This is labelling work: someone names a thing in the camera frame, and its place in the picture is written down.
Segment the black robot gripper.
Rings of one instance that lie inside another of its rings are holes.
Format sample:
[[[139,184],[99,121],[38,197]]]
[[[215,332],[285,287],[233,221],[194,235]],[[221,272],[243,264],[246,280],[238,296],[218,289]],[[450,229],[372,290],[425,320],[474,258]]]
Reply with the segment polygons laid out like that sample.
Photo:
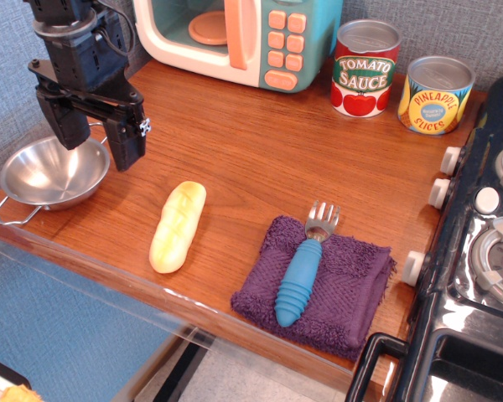
[[[85,142],[88,118],[103,123],[114,163],[128,170],[146,152],[149,119],[143,96],[127,81],[127,48],[120,28],[37,28],[47,59],[29,66],[37,100],[59,143],[73,150]]]

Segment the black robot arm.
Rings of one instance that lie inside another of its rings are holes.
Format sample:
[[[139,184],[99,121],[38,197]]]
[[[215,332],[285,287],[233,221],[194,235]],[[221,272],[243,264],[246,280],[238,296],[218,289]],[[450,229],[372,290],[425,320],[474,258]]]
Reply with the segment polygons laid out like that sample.
[[[34,32],[49,57],[33,59],[41,111],[62,146],[73,150],[100,121],[119,171],[146,152],[150,121],[143,96],[126,78],[135,38],[126,39],[128,16],[108,1],[32,1]]]

